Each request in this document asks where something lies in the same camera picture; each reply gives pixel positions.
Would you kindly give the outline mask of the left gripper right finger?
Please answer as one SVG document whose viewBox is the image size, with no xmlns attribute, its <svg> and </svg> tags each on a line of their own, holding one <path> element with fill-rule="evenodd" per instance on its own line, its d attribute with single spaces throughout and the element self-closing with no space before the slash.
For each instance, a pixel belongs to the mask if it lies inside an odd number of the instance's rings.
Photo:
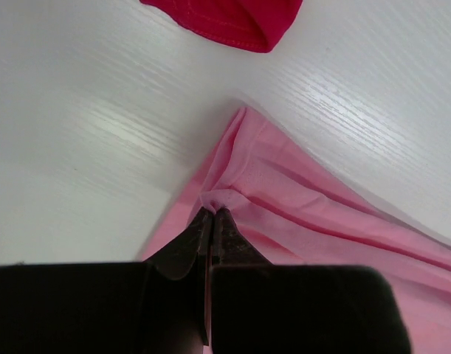
<svg viewBox="0 0 451 354">
<path fill-rule="evenodd" d="M 359 265 L 274 265 L 215 216 L 210 273 L 214 353 L 410 353 L 387 280 Z"/>
</svg>

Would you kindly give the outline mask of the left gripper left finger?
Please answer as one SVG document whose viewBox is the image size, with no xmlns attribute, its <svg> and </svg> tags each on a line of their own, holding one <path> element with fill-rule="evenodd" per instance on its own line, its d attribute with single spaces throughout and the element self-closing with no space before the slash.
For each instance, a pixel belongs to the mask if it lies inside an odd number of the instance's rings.
<svg viewBox="0 0 451 354">
<path fill-rule="evenodd" d="M 0 266 L 0 353 L 201 353 L 213 214 L 142 262 Z"/>
</svg>

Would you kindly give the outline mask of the pink t shirt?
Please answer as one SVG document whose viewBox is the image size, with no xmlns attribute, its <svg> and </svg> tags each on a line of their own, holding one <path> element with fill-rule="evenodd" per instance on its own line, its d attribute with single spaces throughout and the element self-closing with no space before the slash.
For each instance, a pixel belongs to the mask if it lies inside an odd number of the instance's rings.
<svg viewBox="0 0 451 354">
<path fill-rule="evenodd" d="M 277 264 L 357 264 L 390 283 L 415 353 L 451 353 L 451 248 L 380 212 L 253 108 L 216 146 L 145 247 L 150 257 L 201 207 L 226 207 Z"/>
</svg>

